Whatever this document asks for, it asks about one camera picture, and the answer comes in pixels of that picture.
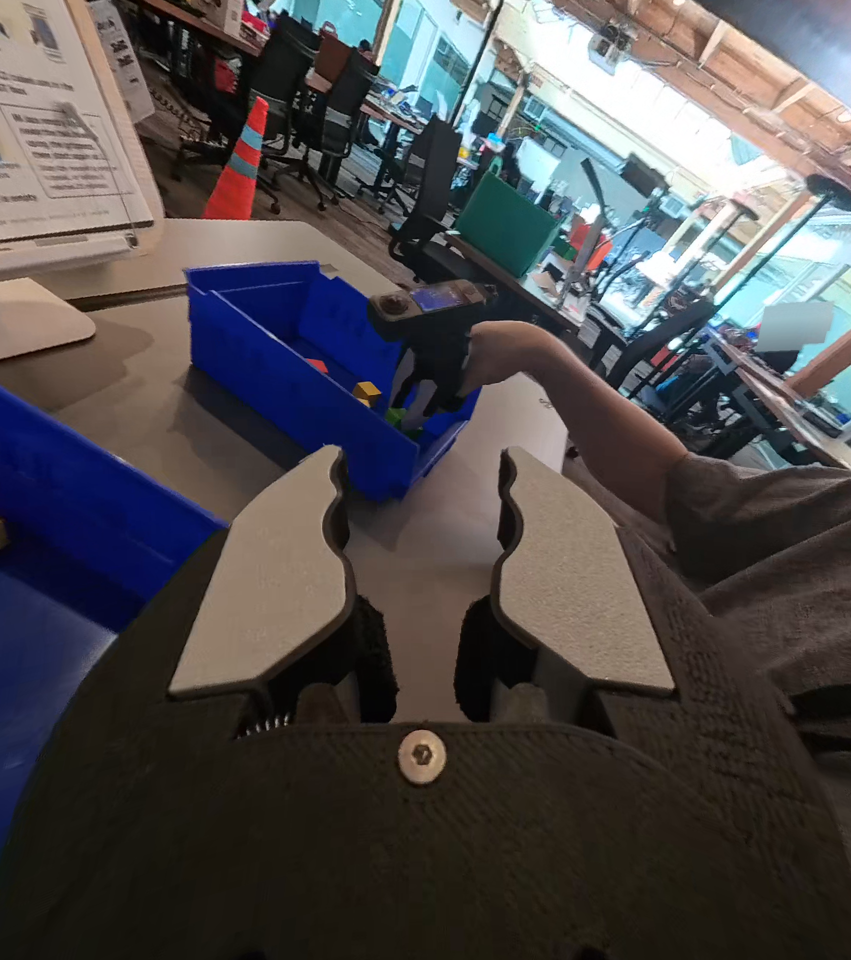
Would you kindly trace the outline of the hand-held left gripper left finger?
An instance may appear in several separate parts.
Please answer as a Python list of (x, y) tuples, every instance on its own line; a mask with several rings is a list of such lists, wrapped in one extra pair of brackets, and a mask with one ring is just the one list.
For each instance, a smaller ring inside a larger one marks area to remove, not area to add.
[(231, 522), (168, 686), (177, 700), (260, 692), (356, 605), (346, 455), (325, 445)]

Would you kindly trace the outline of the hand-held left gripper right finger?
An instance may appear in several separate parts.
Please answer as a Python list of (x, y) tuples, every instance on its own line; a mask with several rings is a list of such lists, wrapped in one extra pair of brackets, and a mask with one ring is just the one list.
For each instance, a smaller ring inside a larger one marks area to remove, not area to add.
[(501, 452), (499, 496), (491, 604), (502, 626), (567, 677), (672, 694), (672, 671), (609, 513), (519, 446)]

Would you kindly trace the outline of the blue plastic bin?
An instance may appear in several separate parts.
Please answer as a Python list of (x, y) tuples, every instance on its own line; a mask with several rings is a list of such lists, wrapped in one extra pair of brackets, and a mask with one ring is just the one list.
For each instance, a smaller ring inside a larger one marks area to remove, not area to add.
[(226, 522), (0, 387), (0, 850), (105, 649)]
[[(312, 453), (344, 450), (350, 485), (372, 501), (404, 498), (452, 448), (477, 406), (440, 411), (408, 438), (384, 419), (400, 345), (367, 318), (368, 297), (316, 261), (188, 269), (191, 364)], [(324, 375), (307, 363), (321, 359)], [(382, 391), (369, 408), (357, 382)]]

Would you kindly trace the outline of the person's right forearm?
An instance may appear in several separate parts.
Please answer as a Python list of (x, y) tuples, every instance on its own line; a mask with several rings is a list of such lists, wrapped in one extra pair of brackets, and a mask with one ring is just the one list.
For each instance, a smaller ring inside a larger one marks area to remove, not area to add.
[(690, 455), (683, 443), (561, 342), (547, 338), (531, 372), (590, 476), (648, 521), (665, 524), (670, 476)]

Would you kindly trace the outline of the person's right hand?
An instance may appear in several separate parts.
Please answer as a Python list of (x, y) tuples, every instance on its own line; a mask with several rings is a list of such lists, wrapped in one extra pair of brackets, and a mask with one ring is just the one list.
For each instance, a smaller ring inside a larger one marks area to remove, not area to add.
[(574, 358), (552, 333), (517, 320), (486, 320), (474, 325), (468, 337), (467, 358), (458, 396), (504, 382), (517, 375), (540, 386)]

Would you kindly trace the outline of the green storage box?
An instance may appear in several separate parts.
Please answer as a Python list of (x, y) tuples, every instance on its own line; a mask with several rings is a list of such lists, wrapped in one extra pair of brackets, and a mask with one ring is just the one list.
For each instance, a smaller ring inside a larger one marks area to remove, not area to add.
[(559, 229), (550, 212), (490, 172), (483, 174), (454, 225), (462, 240), (517, 280), (542, 261)]

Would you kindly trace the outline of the black office chair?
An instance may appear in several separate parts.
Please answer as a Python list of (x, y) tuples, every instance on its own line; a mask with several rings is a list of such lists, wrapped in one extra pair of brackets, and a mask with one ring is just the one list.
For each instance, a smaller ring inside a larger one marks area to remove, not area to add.
[(636, 366), (648, 362), (675, 338), (699, 330), (715, 315), (716, 308), (712, 301), (699, 299), (629, 341), (620, 332), (602, 328), (587, 366), (611, 388), (618, 389)]
[(271, 212), (274, 214), (281, 212), (281, 206), (277, 194), (266, 184), (266, 162), (283, 158), (288, 153), (293, 107), (314, 65), (319, 43), (318, 35), (311, 28), (284, 11), (270, 28), (261, 54), (247, 71), (248, 108), (253, 108), (258, 100), (267, 107), (262, 159), (256, 179), (271, 197)]
[(460, 253), (434, 240), (446, 230), (444, 219), (461, 141), (449, 123), (434, 116), (409, 150), (406, 173), (420, 174), (419, 192), (405, 220), (390, 229), (388, 254), (417, 282), (474, 279), (472, 267)]
[(309, 163), (305, 175), (316, 193), (317, 210), (324, 212), (327, 202), (338, 205), (335, 186), (329, 180), (335, 162), (342, 162), (356, 142), (362, 105), (371, 91), (379, 68), (360, 49), (349, 49), (342, 72), (325, 92), (313, 91), (303, 114), (301, 143), (306, 152), (326, 162), (325, 174), (315, 174)]

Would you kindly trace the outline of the red plastic bin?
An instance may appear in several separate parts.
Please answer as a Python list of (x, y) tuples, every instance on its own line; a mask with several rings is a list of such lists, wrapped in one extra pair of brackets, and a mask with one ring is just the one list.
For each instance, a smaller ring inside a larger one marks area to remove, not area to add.
[(613, 247), (612, 239), (600, 219), (576, 225), (568, 235), (567, 242), (575, 251), (575, 255), (568, 256), (571, 260), (576, 259), (585, 246), (589, 247), (589, 257), (584, 266), (586, 272), (599, 269)]

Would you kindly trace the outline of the orange striped traffic cone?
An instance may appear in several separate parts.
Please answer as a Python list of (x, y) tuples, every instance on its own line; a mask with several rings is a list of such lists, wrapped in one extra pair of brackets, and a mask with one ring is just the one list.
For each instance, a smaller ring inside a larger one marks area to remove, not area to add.
[(255, 98), (234, 149), (204, 207), (203, 220), (251, 219), (267, 119), (267, 102)]

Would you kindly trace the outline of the white board stand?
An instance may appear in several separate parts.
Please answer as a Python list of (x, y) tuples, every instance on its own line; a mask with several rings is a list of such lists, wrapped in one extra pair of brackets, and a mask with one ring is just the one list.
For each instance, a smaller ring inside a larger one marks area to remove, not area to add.
[(91, 339), (95, 323), (35, 277), (99, 266), (136, 251), (131, 227), (0, 241), (0, 361)]

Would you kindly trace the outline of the wooden table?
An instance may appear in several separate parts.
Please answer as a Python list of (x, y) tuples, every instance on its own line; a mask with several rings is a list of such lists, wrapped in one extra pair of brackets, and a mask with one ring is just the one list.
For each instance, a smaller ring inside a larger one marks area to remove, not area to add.
[[(190, 2), (142, 1), (135, 2), (134, 6), (172, 24), (175, 35), (174, 50), (170, 54), (172, 85), (188, 102), (183, 121), (193, 126), (203, 123), (209, 129), (222, 117), (223, 105), (236, 106), (245, 100), (241, 91), (253, 85), (255, 65), (283, 24), (293, 40), (304, 44), (310, 56), (299, 87), (326, 94), (336, 79), (314, 67), (323, 43), (331, 45), (332, 41), (342, 41), (332, 28), (323, 26), (312, 30), (305, 22), (285, 13), (281, 13), (275, 23), (254, 16), (247, 18), (245, 2), (239, 6), (233, 2), (200, 2), (194, 6)], [(220, 90), (216, 84), (216, 63), (233, 56), (240, 59), (235, 89)]]

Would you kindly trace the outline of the hanging laminated card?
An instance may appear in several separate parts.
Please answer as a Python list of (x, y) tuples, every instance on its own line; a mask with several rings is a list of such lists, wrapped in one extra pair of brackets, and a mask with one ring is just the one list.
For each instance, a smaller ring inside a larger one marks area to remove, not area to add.
[(112, 1), (88, 2), (88, 8), (131, 123), (137, 125), (155, 113), (155, 106), (120, 10)]

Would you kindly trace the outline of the black rectangular duct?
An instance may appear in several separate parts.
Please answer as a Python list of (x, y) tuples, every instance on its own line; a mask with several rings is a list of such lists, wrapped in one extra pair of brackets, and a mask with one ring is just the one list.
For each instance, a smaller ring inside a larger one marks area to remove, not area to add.
[(851, 110), (851, 1), (700, 1)]

